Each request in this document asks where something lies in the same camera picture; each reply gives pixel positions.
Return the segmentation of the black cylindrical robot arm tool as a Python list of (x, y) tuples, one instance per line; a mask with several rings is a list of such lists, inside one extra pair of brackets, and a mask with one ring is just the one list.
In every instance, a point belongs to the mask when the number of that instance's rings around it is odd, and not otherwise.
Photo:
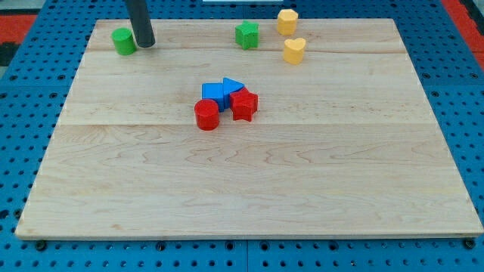
[(145, 0), (125, 0), (137, 45), (149, 48), (156, 42)]

